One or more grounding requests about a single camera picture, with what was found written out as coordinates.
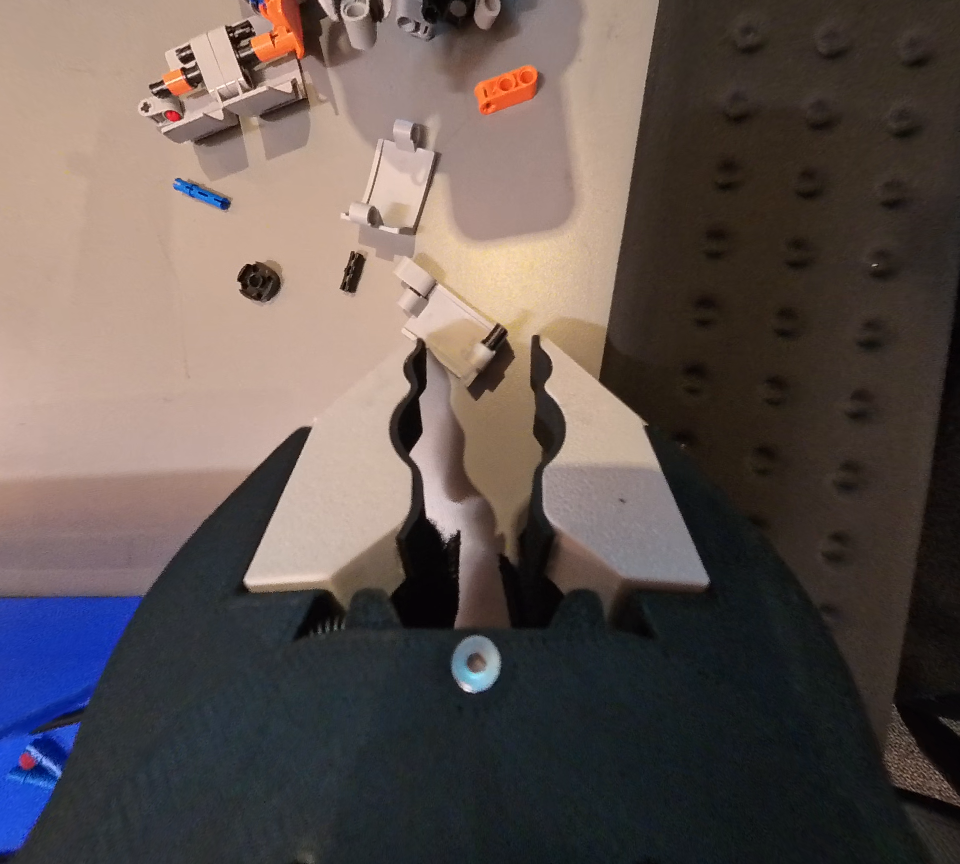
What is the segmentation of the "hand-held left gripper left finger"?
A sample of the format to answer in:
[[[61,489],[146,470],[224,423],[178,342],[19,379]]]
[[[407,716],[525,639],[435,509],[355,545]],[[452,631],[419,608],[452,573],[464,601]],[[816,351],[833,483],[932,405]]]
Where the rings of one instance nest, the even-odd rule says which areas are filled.
[[[451,627],[458,550],[426,515],[412,450],[426,346],[405,341],[313,421],[244,577],[250,592],[385,592],[402,623]]]

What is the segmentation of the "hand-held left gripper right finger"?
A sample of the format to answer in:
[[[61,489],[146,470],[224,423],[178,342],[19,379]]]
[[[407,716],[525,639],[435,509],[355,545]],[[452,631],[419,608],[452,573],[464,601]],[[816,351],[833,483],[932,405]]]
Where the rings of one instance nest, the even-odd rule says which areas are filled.
[[[534,469],[515,562],[502,561],[510,624],[545,628],[588,591],[608,621],[633,594],[702,595],[711,581],[641,416],[556,342],[530,350]]]

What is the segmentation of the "grey curved panel piece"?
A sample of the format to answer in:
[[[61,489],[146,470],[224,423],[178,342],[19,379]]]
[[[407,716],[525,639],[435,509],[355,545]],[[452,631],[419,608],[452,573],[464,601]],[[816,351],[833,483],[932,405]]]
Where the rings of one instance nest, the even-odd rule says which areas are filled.
[[[340,217],[372,230],[413,236],[419,227],[438,153],[425,145],[426,129],[397,119],[391,137],[377,141],[364,196]]]
[[[404,336],[423,342],[466,388],[476,383],[508,339],[507,328],[479,314],[438,283],[421,290],[402,282],[398,305],[406,315]]]

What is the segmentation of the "blue parts bin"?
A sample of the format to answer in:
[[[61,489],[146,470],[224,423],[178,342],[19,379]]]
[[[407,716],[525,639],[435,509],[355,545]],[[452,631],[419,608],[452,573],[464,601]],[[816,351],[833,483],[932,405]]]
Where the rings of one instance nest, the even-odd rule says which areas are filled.
[[[52,791],[6,776],[28,745],[52,750],[62,772],[110,655],[141,602],[122,597],[1,601],[1,851],[23,846]]]

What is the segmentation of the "grey orange block assembly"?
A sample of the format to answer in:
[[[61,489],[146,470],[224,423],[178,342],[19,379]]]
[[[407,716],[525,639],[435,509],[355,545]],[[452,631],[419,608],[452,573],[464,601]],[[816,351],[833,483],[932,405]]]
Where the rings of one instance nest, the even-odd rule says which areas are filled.
[[[306,99],[301,0],[241,0],[251,16],[165,54],[138,114],[175,143],[198,143]]]

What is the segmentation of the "orange three-hole beam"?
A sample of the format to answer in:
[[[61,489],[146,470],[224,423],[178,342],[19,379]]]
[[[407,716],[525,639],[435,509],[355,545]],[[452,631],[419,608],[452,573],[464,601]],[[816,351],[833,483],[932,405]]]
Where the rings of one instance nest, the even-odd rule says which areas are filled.
[[[533,66],[524,66],[481,80],[474,87],[478,112],[489,116],[532,100],[538,89],[538,72]]]

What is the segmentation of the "dark grey round block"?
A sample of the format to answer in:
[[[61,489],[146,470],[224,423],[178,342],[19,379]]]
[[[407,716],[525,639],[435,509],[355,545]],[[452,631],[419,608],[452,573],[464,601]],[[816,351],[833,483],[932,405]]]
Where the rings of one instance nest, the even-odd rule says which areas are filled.
[[[257,304],[273,301],[281,292],[281,273],[267,262],[254,261],[244,264],[236,276],[241,296]]]

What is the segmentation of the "blue long pin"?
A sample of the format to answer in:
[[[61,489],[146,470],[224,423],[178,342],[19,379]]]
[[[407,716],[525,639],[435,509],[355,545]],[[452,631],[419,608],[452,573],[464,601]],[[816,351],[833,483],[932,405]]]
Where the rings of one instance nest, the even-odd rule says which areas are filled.
[[[226,212],[232,207],[232,200],[220,193],[214,192],[207,187],[199,185],[196,182],[181,178],[175,177],[172,181],[173,189],[198,203],[201,203],[205,206],[213,207],[221,212]]]

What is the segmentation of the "black dimpled foam pad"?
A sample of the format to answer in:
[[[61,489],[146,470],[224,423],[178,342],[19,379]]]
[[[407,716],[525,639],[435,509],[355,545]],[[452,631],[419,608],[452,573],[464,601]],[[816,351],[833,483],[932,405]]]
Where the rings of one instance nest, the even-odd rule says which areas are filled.
[[[602,380],[888,721],[958,271],[958,0],[659,0]]]

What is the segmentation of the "assorted small block parts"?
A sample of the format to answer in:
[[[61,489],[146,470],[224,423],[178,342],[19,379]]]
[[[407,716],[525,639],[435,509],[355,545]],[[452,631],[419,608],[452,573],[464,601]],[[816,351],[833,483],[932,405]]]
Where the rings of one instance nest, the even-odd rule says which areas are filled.
[[[54,751],[28,745],[6,776],[11,781],[52,791],[62,776],[62,764]]]

